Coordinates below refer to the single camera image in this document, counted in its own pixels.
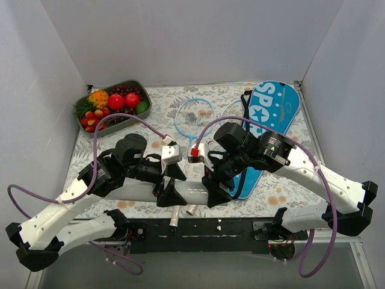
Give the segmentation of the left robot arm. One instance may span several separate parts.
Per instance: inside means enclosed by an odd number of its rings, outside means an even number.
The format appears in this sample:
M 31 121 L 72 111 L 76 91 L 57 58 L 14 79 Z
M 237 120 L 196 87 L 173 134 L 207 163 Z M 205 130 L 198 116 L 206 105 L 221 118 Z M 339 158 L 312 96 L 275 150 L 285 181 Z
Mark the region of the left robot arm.
M 9 224 L 5 231 L 17 247 L 19 262 L 38 272 L 73 247 L 100 238 L 123 240 L 133 230 L 118 209 L 83 224 L 69 223 L 90 205 L 123 187 L 128 178 L 148 182 L 158 207 L 186 205 L 175 189 L 176 180 L 186 179 L 178 165 L 181 151 L 170 136 L 163 141 L 161 154 L 144 155 L 146 139 L 139 134 L 126 135 L 114 148 L 97 155 L 45 209 L 23 223 Z

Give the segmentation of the white plastic shuttlecock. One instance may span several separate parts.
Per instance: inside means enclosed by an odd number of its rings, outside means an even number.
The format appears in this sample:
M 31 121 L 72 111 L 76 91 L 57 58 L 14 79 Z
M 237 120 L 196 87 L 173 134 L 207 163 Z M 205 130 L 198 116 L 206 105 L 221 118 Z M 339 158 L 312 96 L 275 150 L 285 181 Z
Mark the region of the white plastic shuttlecock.
M 210 151 L 219 151 L 221 149 L 220 145 L 214 140 L 209 140 L 207 145 Z

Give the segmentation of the white shuttlecock tube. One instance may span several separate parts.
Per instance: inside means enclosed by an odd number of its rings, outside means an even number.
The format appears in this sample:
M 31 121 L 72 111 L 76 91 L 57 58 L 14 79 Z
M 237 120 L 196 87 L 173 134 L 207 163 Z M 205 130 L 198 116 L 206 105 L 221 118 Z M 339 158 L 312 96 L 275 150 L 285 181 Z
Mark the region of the white shuttlecock tube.
M 122 187 L 110 192 L 105 199 L 156 202 L 152 193 L 154 187 L 152 183 L 127 178 Z M 206 205 L 208 202 L 208 191 L 200 182 L 176 180 L 174 188 L 188 205 Z

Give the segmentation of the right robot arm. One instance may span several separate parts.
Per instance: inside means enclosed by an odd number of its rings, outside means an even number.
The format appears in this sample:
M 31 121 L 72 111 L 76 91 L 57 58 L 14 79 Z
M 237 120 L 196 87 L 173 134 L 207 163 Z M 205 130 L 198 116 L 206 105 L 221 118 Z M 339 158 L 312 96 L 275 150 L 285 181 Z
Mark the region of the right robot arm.
M 208 207 L 229 202 L 235 176 L 253 168 L 290 179 L 324 199 L 309 207 L 278 209 L 273 221 L 257 230 L 267 238 L 283 240 L 299 231 L 321 228 L 336 228 L 340 234 L 355 237 L 370 225 L 373 210 L 369 205 L 377 196 L 377 184 L 351 181 L 313 164 L 292 140 L 271 131 L 255 137 L 239 124 L 227 122 L 214 139 L 222 152 L 207 146 L 199 149 L 205 162 L 202 184 L 208 190 Z

